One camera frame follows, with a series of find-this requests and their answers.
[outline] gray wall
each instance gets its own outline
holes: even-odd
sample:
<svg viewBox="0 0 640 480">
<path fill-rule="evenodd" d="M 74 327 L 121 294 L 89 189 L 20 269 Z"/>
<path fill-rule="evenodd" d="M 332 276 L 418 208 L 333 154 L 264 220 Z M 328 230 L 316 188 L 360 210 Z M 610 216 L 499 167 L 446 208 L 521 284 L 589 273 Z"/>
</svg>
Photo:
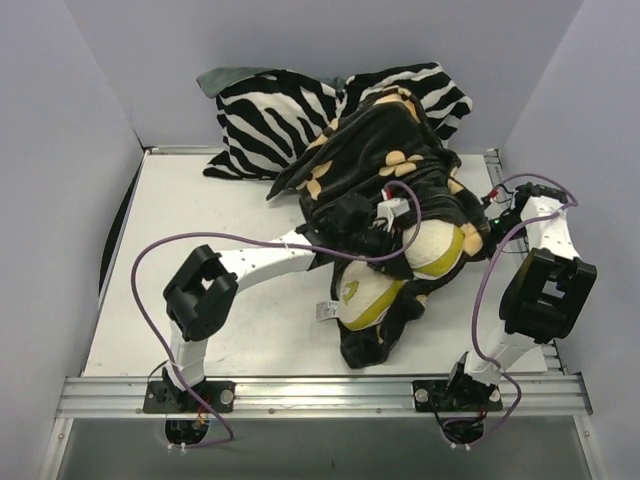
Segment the gray wall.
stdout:
<svg viewBox="0 0 640 480">
<path fill-rule="evenodd" d="M 452 145 L 504 144 L 582 0 L 67 0 L 145 145 L 220 144 L 198 74 L 349 75 L 437 60 L 475 102 Z"/>
<path fill-rule="evenodd" d="M 640 4 L 587 0 L 505 146 L 509 170 L 569 186 L 572 236 L 599 279 L 561 356 L 582 370 L 611 478 L 640 472 Z"/>
<path fill-rule="evenodd" d="M 0 2 L 0 478 L 38 472 L 142 157 L 62 0 Z"/>
</svg>

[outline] white platform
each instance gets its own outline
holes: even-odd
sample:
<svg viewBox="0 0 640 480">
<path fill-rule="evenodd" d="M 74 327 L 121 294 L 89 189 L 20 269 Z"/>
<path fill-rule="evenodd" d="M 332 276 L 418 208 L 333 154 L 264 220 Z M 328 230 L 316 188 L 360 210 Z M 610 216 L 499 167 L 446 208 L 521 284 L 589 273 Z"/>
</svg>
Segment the white platform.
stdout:
<svg viewBox="0 0 640 480">
<path fill-rule="evenodd" d="M 269 182 L 231 182 L 202 176 L 212 155 L 149 155 L 135 191 L 104 297 L 85 376 L 146 376 L 164 354 L 140 315 L 129 286 L 136 255 L 148 244 L 189 231 L 219 231 L 271 240 L 302 223 L 296 197 L 267 203 Z M 491 182 L 480 155 L 462 156 L 459 179 L 476 194 Z M 233 205 L 226 209 L 222 203 Z M 141 297 L 163 334 L 169 336 L 162 290 L 191 250 L 240 248 L 219 240 L 185 240 L 150 253 L 139 272 Z M 225 327 L 209 343 L 205 371 L 211 376 L 345 376 L 447 374 L 471 347 L 469 323 L 485 263 L 470 264 L 431 295 L 420 320 L 410 322 L 383 365 L 353 371 L 339 351 L 334 321 L 315 321 L 315 304 L 329 298 L 331 267 L 294 273 L 252 287 L 236 299 Z M 515 272 L 503 255 L 483 301 L 481 336 L 498 322 L 502 292 Z M 539 348 L 512 372 L 545 372 Z"/>
</svg>

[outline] screw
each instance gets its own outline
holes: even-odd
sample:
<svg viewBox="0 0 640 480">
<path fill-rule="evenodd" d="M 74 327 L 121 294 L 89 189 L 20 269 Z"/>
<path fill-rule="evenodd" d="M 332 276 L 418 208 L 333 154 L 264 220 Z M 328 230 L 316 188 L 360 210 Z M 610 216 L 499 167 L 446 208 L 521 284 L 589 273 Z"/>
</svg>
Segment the screw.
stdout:
<svg viewBox="0 0 640 480">
<path fill-rule="evenodd" d="M 416 402 L 424 403 L 429 400 L 429 392 L 427 392 L 424 388 L 419 388 L 416 390 L 416 393 L 413 394 L 416 399 Z"/>
<path fill-rule="evenodd" d="M 223 390 L 220 392 L 220 403 L 223 405 L 229 405 L 233 402 L 233 392 L 231 390 Z"/>
</svg>

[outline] black mounting bracket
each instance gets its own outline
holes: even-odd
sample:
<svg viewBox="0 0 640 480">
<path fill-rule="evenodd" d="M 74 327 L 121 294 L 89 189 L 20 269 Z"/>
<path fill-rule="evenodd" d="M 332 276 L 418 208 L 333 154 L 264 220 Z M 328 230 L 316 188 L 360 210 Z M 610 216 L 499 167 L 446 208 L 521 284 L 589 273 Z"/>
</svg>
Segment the black mounting bracket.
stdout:
<svg viewBox="0 0 640 480">
<path fill-rule="evenodd" d="M 204 380 L 193 389 L 218 413 L 233 411 L 236 384 L 226 380 Z M 188 392 L 175 392 L 167 386 L 167 382 L 156 380 L 149 382 L 144 396 L 142 411 L 144 413 L 198 413 L 201 405 Z"/>
<path fill-rule="evenodd" d="M 442 380 L 414 380 L 413 387 L 413 405 L 416 412 L 433 413 L 434 409 L 438 413 L 446 412 L 474 412 L 479 410 L 485 412 L 499 412 L 502 410 L 502 400 L 499 395 L 493 395 L 493 399 L 489 399 L 483 404 L 466 403 L 460 404 L 458 399 L 450 391 L 447 390 L 449 381 Z"/>
</svg>

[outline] zebra print pillow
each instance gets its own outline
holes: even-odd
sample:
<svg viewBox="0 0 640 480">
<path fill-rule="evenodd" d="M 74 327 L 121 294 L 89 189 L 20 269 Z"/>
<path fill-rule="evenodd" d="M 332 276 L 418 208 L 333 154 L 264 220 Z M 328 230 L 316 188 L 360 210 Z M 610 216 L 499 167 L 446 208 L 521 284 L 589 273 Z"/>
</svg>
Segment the zebra print pillow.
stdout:
<svg viewBox="0 0 640 480">
<path fill-rule="evenodd" d="M 420 99 L 429 123 L 446 146 L 460 120 L 471 113 L 473 102 L 444 73 L 439 63 L 421 63 L 377 73 L 349 77 L 345 82 L 346 104 L 342 115 L 353 113 L 369 95 L 389 86 L 406 88 Z"/>
<path fill-rule="evenodd" d="M 312 78 L 270 70 L 216 96 L 225 151 L 204 175 L 274 179 L 337 116 L 341 92 Z"/>
<path fill-rule="evenodd" d="M 226 148 L 203 173 L 233 180 L 275 179 L 331 120 L 353 113 L 369 95 L 392 85 L 420 99 L 445 146 L 473 106 L 435 62 L 354 75 L 341 90 L 299 73 L 270 70 L 216 96 Z"/>
</svg>

